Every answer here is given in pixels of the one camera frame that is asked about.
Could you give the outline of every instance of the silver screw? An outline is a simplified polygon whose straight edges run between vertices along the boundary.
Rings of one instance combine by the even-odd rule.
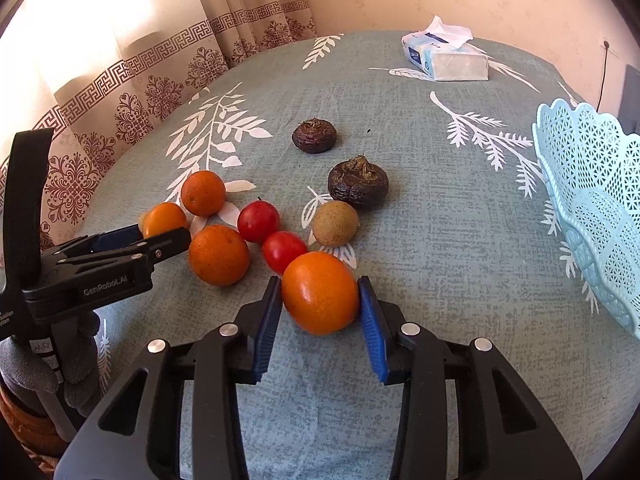
[[[238,325],[234,323],[225,323],[220,327],[220,335],[224,337],[230,337],[238,333]]]
[[[420,333],[420,327],[415,323],[405,323],[400,327],[400,330],[404,335],[418,335]]]
[[[474,341],[474,345],[481,352],[488,352],[489,350],[491,350],[491,348],[494,347],[491,341],[485,339],[484,337],[479,337],[478,339],[476,339]]]
[[[157,354],[166,348],[166,343],[162,339],[154,339],[150,342],[146,349],[149,350],[152,354]]]

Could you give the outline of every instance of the tomato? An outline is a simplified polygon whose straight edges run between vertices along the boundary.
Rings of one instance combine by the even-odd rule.
[[[238,215],[238,232],[247,242],[263,243],[280,228],[280,213],[269,202],[256,200]]]
[[[296,234],[278,231],[262,244],[262,254],[267,265],[278,274],[284,273],[289,264],[300,254],[306,253],[306,245]]]

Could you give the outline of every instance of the gloved hand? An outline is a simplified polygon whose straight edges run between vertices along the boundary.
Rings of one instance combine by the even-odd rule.
[[[78,334],[69,345],[71,358],[61,362],[62,384],[66,403],[87,417],[100,400],[98,385],[98,349],[94,336],[100,329],[95,312],[78,317]],[[0,342],[0,375],[4,384],[27,408],[45,416],[37,392],[55,393],[58,379],[54,371],[30,348],[18,345],[13,338]]]

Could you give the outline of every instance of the dark brown water chestnut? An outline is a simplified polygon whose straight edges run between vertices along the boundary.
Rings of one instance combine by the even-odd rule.
[[[334,200],[354,207],[373,207],[384,202],[389,192],[389,179],[385,170],[359,155],[331,170],[327,188]]]
[[[305,153],[326,152],[334,146],[337,138],[334,126],[318,118],[300,123],[291,136],[296,147]]]

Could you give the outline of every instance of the tissue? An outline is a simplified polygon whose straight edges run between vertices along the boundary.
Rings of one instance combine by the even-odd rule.
[[[426,30],[402,37],[407,59],[436,81],[487,81],[487,56],[466,44],[472,40],[466,27],[444,25],[435,16]]]

